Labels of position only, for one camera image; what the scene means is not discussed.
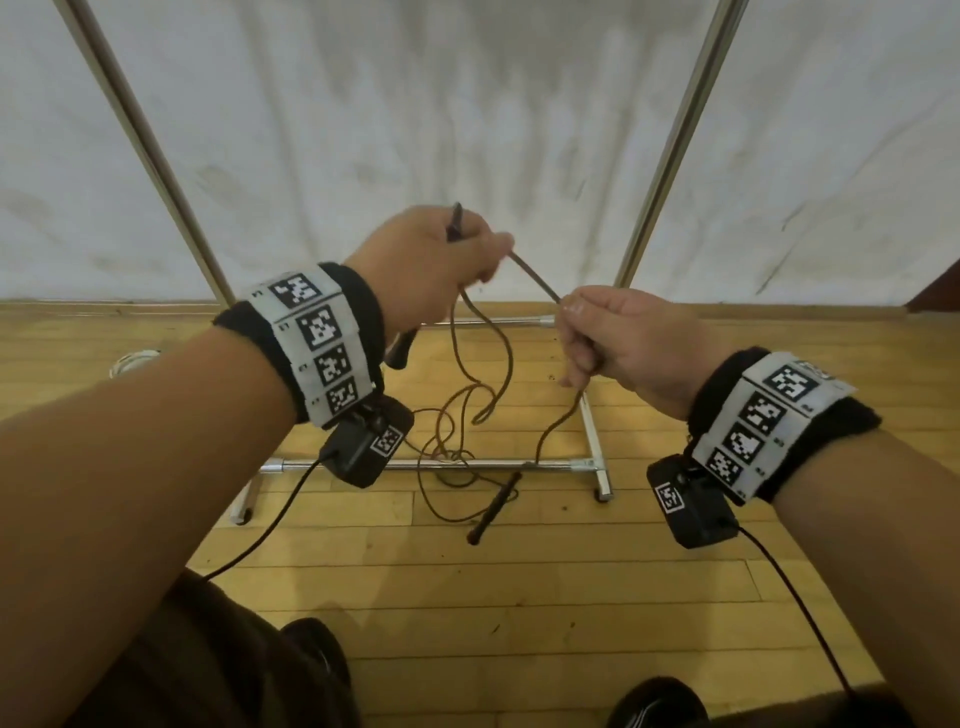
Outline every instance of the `forearm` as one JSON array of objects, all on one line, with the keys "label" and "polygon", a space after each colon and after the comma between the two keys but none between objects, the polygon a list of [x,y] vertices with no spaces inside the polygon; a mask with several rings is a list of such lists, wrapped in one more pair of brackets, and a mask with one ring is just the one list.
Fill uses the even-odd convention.
[{"label": "forearm", "polygon": [[960,719],[960,482],[892,435],[834,442],[774,506],[922,725]]},{"label": "forearm", "polygon": [[295,418],[257,348],[212,328],[0,425],[0,723],[76,706]]}]

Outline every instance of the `black shoe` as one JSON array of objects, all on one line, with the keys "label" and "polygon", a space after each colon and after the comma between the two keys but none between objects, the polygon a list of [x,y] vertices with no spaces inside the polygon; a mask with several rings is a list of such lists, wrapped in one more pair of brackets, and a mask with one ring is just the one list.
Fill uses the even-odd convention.
[{"label": "black shoe", "polygon": [[295,644],[301,652],[326,666],[330,674],[350,687],[347,655],[337,638],[326,625],[315,617],[296,619],[280,629],[280,634]]},{"label": "black shoe", "polygon": [[675,678],[654,677],[616,704],[607,728],[680,728],[707,717],[696,692]]}]

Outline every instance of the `wristband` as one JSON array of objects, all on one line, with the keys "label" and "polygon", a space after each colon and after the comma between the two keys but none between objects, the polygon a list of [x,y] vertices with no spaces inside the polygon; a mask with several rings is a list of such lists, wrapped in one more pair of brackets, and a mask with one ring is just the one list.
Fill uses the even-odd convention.
[{"label": "wristband", "polygon": [[738,505],[771,502],[830,442],[877,428],[880,418],[846,382],[788,352],[753,348],[725,361],[690,410],[685,454]]},{"label": "wristband", "polygon": [[330,427],[383,391],[383,315],[367,283],[346,266],[323,263],[270,279],[213,323],[264,353],[290,390],[298,423]]}]

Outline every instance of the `brown rope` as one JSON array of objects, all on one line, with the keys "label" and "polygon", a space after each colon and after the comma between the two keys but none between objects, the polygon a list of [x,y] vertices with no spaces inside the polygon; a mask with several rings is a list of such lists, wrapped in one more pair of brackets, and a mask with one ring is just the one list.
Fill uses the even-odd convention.
[{"label": "brown rope", "polygon": [[[560,302],[560,297],[554,292],[554,290],[547,285],[537,273],[531,268],[527,263],[520,258],[516,253],[510,253],[510,258],[521,268],[534,282],[543,289],[543,291],[554,301],[554,303]],[[469,461],[475,459],[474,454],[467,449],[466,446],[466,435],[467,435],[467,407],[470,401],[470,397],[477,390],[483,390],[490,394],[490,401],[485,404],[479,412],[477,412],[472,418],[470,418],[470,423],[472,425],[481,425],[486,422],[496,410],[496,406],[499,404],[500,400],[503,399],[503,396],[507,393],[507,389],[510,387],[510,382],[514,377],[514,348],[510,343],[510,339],[503,332],[503,329],[495,324],[491,319],[485,315],[473,301],[470,300],[467,292],[461,288],[460,289],[460,298],[463,299],[464,305],[473,312],[473,314],[484,321],[488,327],[490,327],[496,335],[499,337],[500,341],[503,343],[504,351],[507,354],[507,374],[503,377],[503,383],[500,385],[500,388],[496,391],[481,379],[472,375],[468,370],[467,366],[464,364],[464,360],[460,355],[460,343],[457,340],[457,328],[454,320],[454,309],[456,303],[450,307],[450,342],[453,345],[453,357],[456,359],[457,366],[460,369],[460,372],[467,378],[469,384],[458,389],[453,395],[447,399],[447,401],[440,407],[424,407],[423,409],[418,409],[414,412],[415,415],[418,415],[422,412],[436,412],[437,421],[434,423],[434,433],[433,436],[427,440],[422,448],[418,448],[413,445],[409,440],[406,440],[408,446],[414,449],[417,456],[417,484],[420,486],[420,493],[423,495],[423,502],[426,503],[427,508],[430,509],[430,512],[436,516],[441,521],[447,523],[463,523],[467,521],[472,521],[473,519],[483,516],[487,512],[487,508],[483,508],[476,513],[470,514],[469,516],[463,516],[462,518],[450,518],[439,513],[434,507],[433,503],[430,501],[430,497],[427,495],[425,486],[423,485],[423,471],[420,468],[420,463],[424,458],[429,458],[431,460],[447,460],[450,462],[459,462],[463,463],[465,470],[468,473],[468,478],[466,481],[456,482],[448,479],[448,476],[444,475],[444,471],[437,471],[434,473],[437,476],[437,479],[443,483],[443,485],[448,488],[467,488],[478,480],[483,480],[488,483],[496,485],[498,488],[503,488],[507,484],[501,483],[499,480],[494,480],[491,477],[483,475],[478,471],[474,470],[469,466]],[[534,455],[533,463],[538,464],[542,457],[543,453],[543,444],[546,442],[547,437],[550,433],[553,432],[557,427],[565,423],[574,413],[577,411],[577,408],[580,406],[580,399],[583,397],[584,392],[580,390],[577,392],[576,397],[573,400],[573,404],[570,405],[570,408],[563,413],[563,415],[558,418],[554,423],[552,423],[547,429],[543,431],[540,435],[540,438],[537,441],[536,453]],[[453,415],[450,414],[450,408],[453,406],[454,402],[457,401],[460,397],[463,398],[463,403],[460,407],[460,428],[459,428],[459,441],[455,448],[449,448],[447,444],[457,433],[457,423],[453,418]],[[450,430],[443,434],[442,430],[444,427],[444,422],[449,423]],[[507,502],[513,502],[519,497],[520,493],[518,490],[514,489],[510,494]]]}]

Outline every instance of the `metal stand base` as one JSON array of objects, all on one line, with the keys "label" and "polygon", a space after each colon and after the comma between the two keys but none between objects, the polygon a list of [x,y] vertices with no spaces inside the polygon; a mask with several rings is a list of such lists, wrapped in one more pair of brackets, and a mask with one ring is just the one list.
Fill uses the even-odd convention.
[{"label": "metal stand base", "polygon": [[[535,326],[550,328],[553,326],[552,316],[527,316],[512,318],[492,319],[500,326]],[[479,326],[485,322],[471,319],[457,320],[457,326]],[[446,324],[437,324],[436,326],[446,326]],[[544,473],[594,473],[597,478],[596,488],[593,496],[601,503],[609,502],[613,499],[613,490],[610,484],[610,477],[607,474],[607,463],[603,457],[603,451],[600,449],[600,436],[597,434],[596,425],[593,422],[593,413],[590,412],[590,402],[587,394],[580,398],[580,415],[584,420],[584,431],[587,434],[587,442],[590,446],[590,457],[574,458],[567,460],[541,460],[534,463],[532,460],[519,459],[478,459],[470,460],[468,464],[458,462],[447,462],[445,460],[417,460],[395,459],[387,463],[388,471],[415,471],[417,468],[427,471],[438,470],[465,470],[467,467],[474,470],[486,471],[538,471]],[[260,474],[287,473],[290,471],[306,470],[313,464],[313,460],[287,459],[282,457],[272,457],[263,467],[260,468]],[[255,489],[252,482],[248,483],[237,495],[228,511],[230,522],[237,525],[243,525],[248,522],[252,515],[253,503],[255,501]]]}]

